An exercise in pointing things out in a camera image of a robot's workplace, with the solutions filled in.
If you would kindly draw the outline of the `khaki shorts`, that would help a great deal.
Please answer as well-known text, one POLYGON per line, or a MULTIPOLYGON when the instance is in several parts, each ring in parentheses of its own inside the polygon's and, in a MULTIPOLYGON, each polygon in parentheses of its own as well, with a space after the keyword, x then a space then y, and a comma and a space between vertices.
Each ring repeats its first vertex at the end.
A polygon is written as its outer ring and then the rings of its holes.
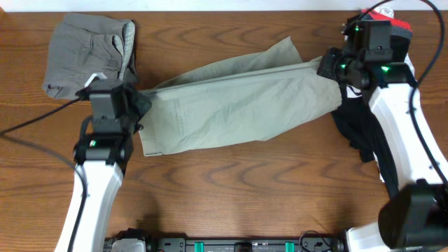
POLYGON ((152 106, 139 135, 146 157, 266 141, 342 103, 339 85, 303 62, 290 38, 214 62, 143 91, 152 106))

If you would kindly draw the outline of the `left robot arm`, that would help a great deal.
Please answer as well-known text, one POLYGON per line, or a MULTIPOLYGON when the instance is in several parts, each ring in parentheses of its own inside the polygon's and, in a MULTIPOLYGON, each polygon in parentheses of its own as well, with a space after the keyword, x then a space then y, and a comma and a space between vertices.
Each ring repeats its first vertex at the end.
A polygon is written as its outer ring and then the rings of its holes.
POLYGON ((74 146, 73 194, 56 251, 102 251, 139 121, 151 107, 132 84, 94 78, 77 95, 92 107, 74 146))

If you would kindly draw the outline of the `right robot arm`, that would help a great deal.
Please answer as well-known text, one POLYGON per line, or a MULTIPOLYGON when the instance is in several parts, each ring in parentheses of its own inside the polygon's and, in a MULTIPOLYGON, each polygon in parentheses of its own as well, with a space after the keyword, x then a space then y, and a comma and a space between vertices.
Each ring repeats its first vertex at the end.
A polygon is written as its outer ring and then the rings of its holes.
POLYGON ((335 251, 427 251, 447 245, 447 160, 420 105, 406 63, 409 27, 395 20, 349 20, 342 48, 330 48, 319 76, 336 81, 339 131, 376 160, 389 201, 371 224, 348 229, 335 251))

